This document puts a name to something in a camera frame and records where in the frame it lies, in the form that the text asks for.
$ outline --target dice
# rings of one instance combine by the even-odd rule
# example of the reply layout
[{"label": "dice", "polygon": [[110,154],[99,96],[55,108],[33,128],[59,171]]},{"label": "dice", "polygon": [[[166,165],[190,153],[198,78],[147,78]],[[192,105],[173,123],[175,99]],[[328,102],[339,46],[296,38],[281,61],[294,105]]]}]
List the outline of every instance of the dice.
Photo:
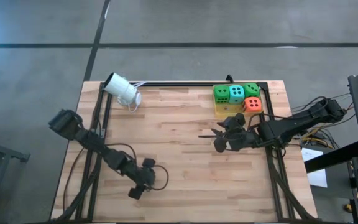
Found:
[{"label": "dice", "polygon": [[245,112],[256,113],[262,111],[262,103],[258,97],[248,97],[242,103]]},{"label": "dice", "polygon": [[227,103],[230,98],[229,87],[227,85],[214,86],[215,103]]},{"label": "dice", "polygon": [[244,89],[240,85],[231,85],[229,86],[230,99],[229,103],[231,104],[241,104],[244,100]]},{"label": "dice", "polygon": [[259,97],[259,86],[256,83],[243,84],[245,97]]}]

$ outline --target cable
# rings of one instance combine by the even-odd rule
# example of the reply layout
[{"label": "cable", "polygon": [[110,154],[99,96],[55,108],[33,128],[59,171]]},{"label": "cable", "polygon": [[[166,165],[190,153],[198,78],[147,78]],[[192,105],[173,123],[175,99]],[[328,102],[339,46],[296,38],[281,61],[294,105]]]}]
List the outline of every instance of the cable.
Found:
[{"label": "cable", "polygon": [[334,140],[333,136],[331,135],[331,133],[326,133],[325,131],[329,132],[327,129],[320,129],[318,132],[320,132],[324,137],[326,137],[329,142],[331,143],[331,145],[334,147],[334,148],[340,148],[339,145],[336,143],[336,141]]},{"label": "cable", "polygon": [[353,105],[353,102],[347,107],[346,112],[347,112],[348,110],[352,109],[352,108],[351,108],[352,105]]},{"label": "cable", "polygon": [[[345,94],[341,94],[341,95],[338,95],[338,96],[330,97],[329,99],[335,99],[335,98],[338,98],[338,97],[341,97],[341,96],[346,96],[346,95],[348,95],[348,94],[350,94],[350,93],[345,93]],[[300,108],[300,107],[302,107],[302,106],[305,106],[305,105],[293,107],[293,108],[291,108],[291,110],[296,109],[296,108]]]},{"label": "cable", "polygon": [[286,150],[285,148],[283,148],[283,149],[276,149],[275,152],[277,153],[278,150],[284,150],[284,153],[283,153],[283,158],[284,158],[285,154],[287,153],[287,150]]},{"label": "cable", "polygon": [[63,211],[66,210],[65,202],[66,202],[66,193],[67,193],[68,183],[70,182],[71,175],[73,174],[75,164],[78,162],[78,159],[80,158],[80,155],[83,151],[84,151],[84,148],[82,148],[81,151],[78,153],[78,155],[75,157],[73,165],[71,166],[71,169],[70,169],[70,173],[68,173],[65,190],[63,191]]},{"label": "cable", "polygon": [[302,108],[300,108],[300,109],[297,109],[297,110],[293,110],[293,108],[291,108],[291,110],[292,110],[293,112],[301,111],[301,110],[305,109],[307,106],[309,106],[310,104],[312,104],[314,101],[316,101],[316,100],[318,100],[318,99],[320,99],[320,98],[323,98],[323,99],[324,99],[325,97],[323,97],[323,96],[316,97],[315,99],[313,99],[312,101],[310,101],[309,103],[307,103],[306,105],[304,105],[304,107],[302,107]]},{"label": "cable", "polygon": [[127,146],[129,147],[129,149],[132,150],[132,153],[134,154],[134,160],[135,162],[137,162],[137,158],[136,158],[136,152],[134,150],[134,148],[128,144],[125,144],[125,143],[114,143],[114,144],[107,144],[106,146]]},{"label": "cable", "polygon": [[328,127],[333,127],[333,126],[337,126],[337,125],[340,125],[340,124],[343,124],[345,123],[346,121],[349,121],[350,119],[352,119],[356,114],[352,115],[350,118],[347,118],[346,120],[344,121],[341,121],[339,123],[335,123],[335,124],[329,124],[329,125],[325,125],[323,126],[324,128],[328,128]]},{"label": "cable", "polygon": [[318,138],[303,138],[302,140],[311,140],[311,141],[317,141],[323,143],[326,147],[334,149],[330,144],[328,144],[326,141]]},{"label": "cable", "polygon": [[99,137],[102,134],[102,125],[100,124],[100,120],[98,120],[98,126],[99,126]]},{"label": "cable", "polygon": [[325,129],[325,128],[321,128],[320,131],[324,132],[325,131],[328,133],[328,136],[331,138],[331,140],[333,141],[333,143],[335,144],[335,146],[340,149],[341,147],[339,146],[339,144],[334,140],[334,137],[333,135],[331,134],[331,132],[328,130],[328,129]]},{"label": "cable", "polygon": [[165,185],[164,185],[163,187],[161,187],[161,188],[154,188],[154,187],[152,187],[151,189],[153,189],[153,190],[163,190],[163,189],[165,189],[165,188],[167,187],[167,185],[168,185],[168,181],[169,181],[169,173],[168,173],[168,170],[167,170],[165,167],[161,166],[161,165],[155,165],[154,167],[160,167],[160,168],[162,168],[162,169],[167,173],[167,181],[166,181],[166,183],[165,183]]},{"label": "cable", "polygon": [[[132,150],[132,153],[134,154],[134,160],[135,160],[135,162],[137,162],[136,152],[135,152],[135,150],[134,150],[134,148],[133,148],[132,146],[130,146],[130,145],[128,145],[128,144],[125,144],[125,143],[113,143],[113,144],[107,144],[106,146],[127,146],[127,147],[129,147],[129,149],[131,149],[131,150]],[[167,187],[167,185],[168,185],[168,181],[169,181],[169,173],[168,173],[168,170],[167,170],[165,167],[161,166],[161,165],[154,165],[154,167],[160,167],[160,168],[162,168],[162,169],[165,171],[165,173],[167,173],[167,181],[166,181],[166,183],[165,183],[165,185],[164,185],[163,187],[161,187],[161,188],[151,187],[151,189],[153,189],[153,190],[163,190],[163,189],[164,189],[165,187]]]}]

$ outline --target gray floor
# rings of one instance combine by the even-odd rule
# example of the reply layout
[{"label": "gray floor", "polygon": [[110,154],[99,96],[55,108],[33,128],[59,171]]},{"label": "gray floor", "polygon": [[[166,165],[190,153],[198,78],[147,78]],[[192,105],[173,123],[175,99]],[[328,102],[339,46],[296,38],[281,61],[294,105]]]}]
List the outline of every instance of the gray floor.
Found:
[{"label": "gray floor", "polygon": [[[92,43],[104,0],[0,1],[0,43]],[[358,0],[112,0],[101,42],[358,42]],[[13,161],[0,191],[0,223],[50,215],[67,142],[48,130],[75,109],[91,49],[0,49],[0,144]],[[347,93],[358,48],[99,49],[91,80],[284,80],[292,106]],[[343,107],[350,99],[340,101]],[[356,120],[331,128],[344,146]],[[315,197],[319,216],[348,221],[338,198]]]}]

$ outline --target wooden tabletop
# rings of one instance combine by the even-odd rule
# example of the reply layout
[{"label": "wooden tabletop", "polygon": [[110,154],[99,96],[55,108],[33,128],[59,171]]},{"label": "wooden tabletop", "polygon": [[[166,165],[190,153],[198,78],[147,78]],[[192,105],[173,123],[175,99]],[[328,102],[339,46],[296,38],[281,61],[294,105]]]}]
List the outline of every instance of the wooden tabletop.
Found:
[{"label": "wooden tabletop", "polygon": [[[284,82],[267,82],[274,114],[290,116]],[[77,112],[85,127],[90,126],[99,84],[84,82],[81,91]],[[200,134],[211,134],[211,128],[221,129],[216,125],[219,120],[214,116],[211,87],[141,87],[140,91],[142,104],[133,114],[114,99],[106,144],[130,144],[136,151],[139,165],[145,157],[155,159],[169,171],[169,183],[164,190],[145,192],[140,200],[134,200],[127,196],[134,183],[103,163],[94,209],[95,222],[277,221],[265,149],[218,153],[212,145],[213,139],[198,138]],[[131,154],[125,147],[115,149]],[[52,218],[63,212],[63,189],[80,150],[77,142],[69,143]],[[80,188],[85,154],[82,152],[71,177],[66,207]],[[287,147],[284,161],[291,191],[316,217],[299,147]],[[158,167],[155,171],[155,187],[160,187],[165,183],[166,174]],[[281,198],[283,210],[286,210],[282,193]]]}]

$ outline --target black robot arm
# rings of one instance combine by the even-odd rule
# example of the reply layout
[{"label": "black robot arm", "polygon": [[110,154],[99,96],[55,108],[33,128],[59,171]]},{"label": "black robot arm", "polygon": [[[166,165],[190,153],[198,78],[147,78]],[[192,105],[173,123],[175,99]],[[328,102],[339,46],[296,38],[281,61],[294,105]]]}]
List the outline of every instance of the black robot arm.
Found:
[{"label": "black robot arm", "polygon": [[145,159],[143,167],[138,167],[136,160],[125,153],[108,148],[100,137],[84,128],[82,118],[72,110],[61,110],[49,122],[50,129],[67,140],[78,141],[85,149],[100,154],[108,166],[121,175],[128,176],[136,183],[136,187],[129,191],[128,196],[140,199],[144,190],[151,190],[154,186],[155,172],[153,159]]},{"label": "black robot arm", "polygon": [[[216,138],[214,146],[218,152],[224,150],[239,151],[245,147],[273,146],[283,148],[294,135],[319,123],[336,123],[342,120],[345,114],[346,110],[342,109],[336,100],[324,98],[307,110],[293,116],[278,121],[263,121],[249,126],[247,129],[243,127],[246,123],[244,115],[238,113],[234,117],[230,116],[218,123],[225,129],[225,132],[212,129],[214,136],[199,137]],[[226,149],[227,143],[229,143],[230,149]]]}]

